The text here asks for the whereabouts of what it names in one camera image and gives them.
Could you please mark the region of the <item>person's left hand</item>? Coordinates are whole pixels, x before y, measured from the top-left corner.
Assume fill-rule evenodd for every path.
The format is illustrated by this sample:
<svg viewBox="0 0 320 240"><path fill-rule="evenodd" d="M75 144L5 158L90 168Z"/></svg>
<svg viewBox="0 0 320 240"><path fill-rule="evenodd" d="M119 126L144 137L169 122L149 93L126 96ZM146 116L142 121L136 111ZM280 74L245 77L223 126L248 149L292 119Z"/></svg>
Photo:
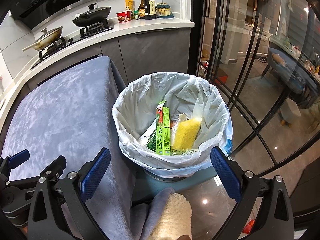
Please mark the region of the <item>person's left hand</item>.
<svg viewBox="0 0 320 240"><path fill-rule="evenodd" d="M191 238L188 235L182 235L182 236L178 237L177 240L191 240Z"/></svg>

